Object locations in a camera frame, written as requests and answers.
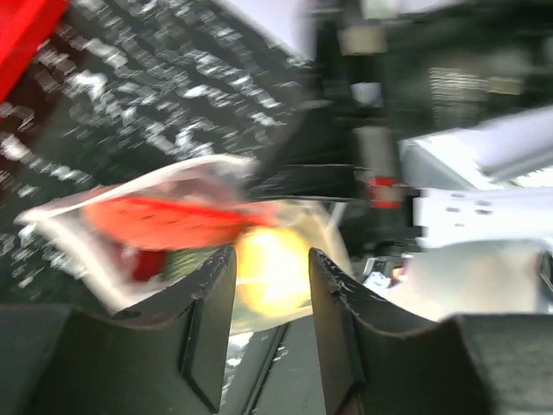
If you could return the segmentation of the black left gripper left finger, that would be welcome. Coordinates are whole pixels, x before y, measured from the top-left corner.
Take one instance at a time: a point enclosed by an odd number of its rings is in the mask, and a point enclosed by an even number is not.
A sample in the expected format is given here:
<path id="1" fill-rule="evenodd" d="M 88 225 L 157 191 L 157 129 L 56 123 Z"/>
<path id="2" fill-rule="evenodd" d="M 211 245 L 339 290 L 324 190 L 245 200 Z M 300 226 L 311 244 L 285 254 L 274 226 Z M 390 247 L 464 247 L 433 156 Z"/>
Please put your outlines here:
<path id="1" fill-rule="evenodd" d="M 4 414 L 214 414 L 224 384 L 236 255 L 103 317 L 68 304 L 1 308 Z"/>

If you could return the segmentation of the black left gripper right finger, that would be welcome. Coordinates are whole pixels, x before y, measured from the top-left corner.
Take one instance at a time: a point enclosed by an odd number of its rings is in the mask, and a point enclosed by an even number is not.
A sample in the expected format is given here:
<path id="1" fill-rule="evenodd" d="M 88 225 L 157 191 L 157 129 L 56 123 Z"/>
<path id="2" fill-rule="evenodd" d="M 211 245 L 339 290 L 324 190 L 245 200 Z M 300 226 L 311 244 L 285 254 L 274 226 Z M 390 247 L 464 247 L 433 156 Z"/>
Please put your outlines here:
<path id="1" fill-rule="evenodd" d="M 308 254 L 321 383 L 329 414 L 549 414 L 548 315 L 431 322 Z"/>

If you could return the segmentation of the clear zip top bag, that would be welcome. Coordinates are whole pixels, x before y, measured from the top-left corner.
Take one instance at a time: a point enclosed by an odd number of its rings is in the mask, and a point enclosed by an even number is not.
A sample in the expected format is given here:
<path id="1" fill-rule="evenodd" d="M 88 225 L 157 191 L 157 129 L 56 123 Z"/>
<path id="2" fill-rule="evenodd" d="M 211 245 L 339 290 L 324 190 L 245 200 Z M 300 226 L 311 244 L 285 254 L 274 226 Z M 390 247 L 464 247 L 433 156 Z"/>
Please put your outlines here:
<path id="1" fill-rule="evenodd" d="M 237 239 L 267 254 L 287 242 L 302 253 L 316 247 L 350 271 L 336 221 L 321 203 L 243 199 L 240 184 L 253 165 L 241 156 L 201 156 L 32 207 L 16 223 L 61 250 L 112 314 L 167 289 Z"/>

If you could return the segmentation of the yellow fake fruit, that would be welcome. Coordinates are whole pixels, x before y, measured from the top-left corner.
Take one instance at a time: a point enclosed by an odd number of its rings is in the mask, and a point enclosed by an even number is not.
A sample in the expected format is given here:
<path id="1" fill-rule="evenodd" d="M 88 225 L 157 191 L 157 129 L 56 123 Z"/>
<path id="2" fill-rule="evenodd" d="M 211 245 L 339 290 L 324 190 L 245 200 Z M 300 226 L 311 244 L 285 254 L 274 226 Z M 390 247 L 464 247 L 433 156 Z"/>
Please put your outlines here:
<path id="1" fill-rule="evenodd" d="M 254 227 L 234 248 L 238 297 L 250 310 L 269 318 L 288 317 L 308 301 L 310 246 L 297 231 Z"/>

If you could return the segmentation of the red fake food piece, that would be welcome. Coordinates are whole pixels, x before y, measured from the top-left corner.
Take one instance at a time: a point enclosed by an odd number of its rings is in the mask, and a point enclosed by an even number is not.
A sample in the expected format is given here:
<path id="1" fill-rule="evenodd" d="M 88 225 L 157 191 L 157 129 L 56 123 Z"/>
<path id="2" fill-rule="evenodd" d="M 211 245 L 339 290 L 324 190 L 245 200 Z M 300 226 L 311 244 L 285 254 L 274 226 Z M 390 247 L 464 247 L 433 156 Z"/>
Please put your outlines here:
<path id="1" fill-rule="evenodd" d="M 82 213 L 104 236 L 147 251 L 230 244 L 250 227 L 278 223 L 274 209 L 259 203 L 222 208 L 150 196 L 99 201 Z"/>

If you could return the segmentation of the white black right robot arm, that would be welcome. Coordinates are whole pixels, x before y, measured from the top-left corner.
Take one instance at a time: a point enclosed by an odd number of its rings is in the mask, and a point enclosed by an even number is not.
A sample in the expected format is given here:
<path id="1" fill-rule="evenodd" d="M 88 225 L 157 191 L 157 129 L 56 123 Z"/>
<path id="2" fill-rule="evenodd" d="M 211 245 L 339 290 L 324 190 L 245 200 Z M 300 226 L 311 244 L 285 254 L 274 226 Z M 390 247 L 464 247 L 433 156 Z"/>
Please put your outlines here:
<path id="1" fill-rule="evenodd" d="M 458 132 L 499 121 L 530 138 L 552 106 L 552 4 L 465 1 L 373 18 L 365 1 L 317 1 L 314 61 L 296 121 L 262 157 L 251 200 L 346 204 L 356 259 L 552 234 L 550 188 L 503 188 Z"/>

